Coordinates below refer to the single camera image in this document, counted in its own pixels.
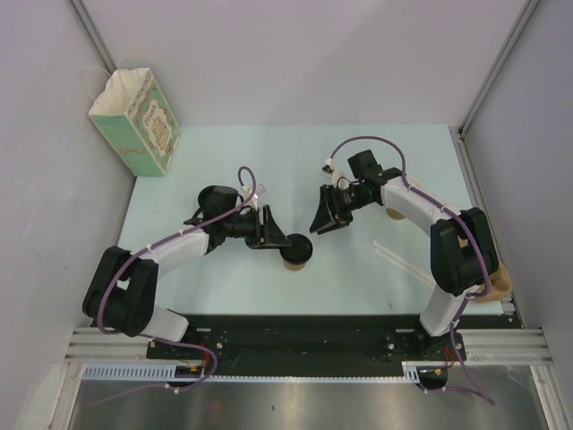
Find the black plastic cup lid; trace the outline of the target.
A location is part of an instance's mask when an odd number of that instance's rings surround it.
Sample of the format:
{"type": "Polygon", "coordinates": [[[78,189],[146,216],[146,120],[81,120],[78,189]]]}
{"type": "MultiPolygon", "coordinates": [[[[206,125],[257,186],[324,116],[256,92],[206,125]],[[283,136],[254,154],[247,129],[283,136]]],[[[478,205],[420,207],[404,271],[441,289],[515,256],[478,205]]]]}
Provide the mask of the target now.
{"type": "Polygon", "coordinates": [[[294,233],[287,236],[289,246],[279,249],[281,258],[290,264],[306,264],[311,258],[313,247],[311,240],[302,234],[294,233]]]}

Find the brown paper coffee cup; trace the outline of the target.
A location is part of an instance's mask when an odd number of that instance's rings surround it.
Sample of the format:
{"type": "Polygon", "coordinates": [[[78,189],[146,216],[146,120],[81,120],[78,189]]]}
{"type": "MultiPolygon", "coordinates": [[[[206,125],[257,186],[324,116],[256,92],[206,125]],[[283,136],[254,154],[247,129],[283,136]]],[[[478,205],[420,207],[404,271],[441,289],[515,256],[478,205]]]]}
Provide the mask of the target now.
{"type": "Polygon", "coordinates": [[[300,271],[307,264],[307,262],[290,262],[288,260],[284,260],[283,263],[284,266],[290,271],[300,271]]]}

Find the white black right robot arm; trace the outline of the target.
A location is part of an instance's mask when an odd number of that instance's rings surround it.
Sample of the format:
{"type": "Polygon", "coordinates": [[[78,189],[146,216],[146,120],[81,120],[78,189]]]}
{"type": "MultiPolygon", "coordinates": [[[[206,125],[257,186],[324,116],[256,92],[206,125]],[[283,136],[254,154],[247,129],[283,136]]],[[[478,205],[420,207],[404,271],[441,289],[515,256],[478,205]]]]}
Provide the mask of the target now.
{"type": "Polygon", "coordinates": [[[319,188],[312,234],[345,228],[354,220],[354,211],[376,203],[399,213],[429,237],[435,287],[420,315],[424,330],[414,335],[413,348],[423,359],[436,358],[445,349],[443,335],[500,266],[484,212],[476,207],[458,211],[438,202],[410,183],[403,170],[383,168],[370,150],[348,159],[355,176],[348,185],[338,184],[341,175],[331,165],[328,159],[324,170],[331,183],[319,188]]]}

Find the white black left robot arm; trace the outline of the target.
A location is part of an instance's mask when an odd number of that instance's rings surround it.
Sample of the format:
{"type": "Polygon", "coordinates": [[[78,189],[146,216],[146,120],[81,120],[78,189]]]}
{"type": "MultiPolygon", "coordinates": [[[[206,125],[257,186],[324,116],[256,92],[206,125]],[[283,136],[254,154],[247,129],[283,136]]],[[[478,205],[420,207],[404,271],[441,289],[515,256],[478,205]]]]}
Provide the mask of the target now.
{"type": "Polygon", "coordinates": [[[184,228],[138,252],[109,247],[99,261],[83,313],[104,333],[166,340],[177,357],[191,356],[198,337],[186,317],[156,304],[158,281],[192,259],[243,239],[251,249],[281,249],[291,245],[268,205],[254,203],[256,193],[243,198],[235,188],[211,185],[198,196],[199,209],[184,228]]]}

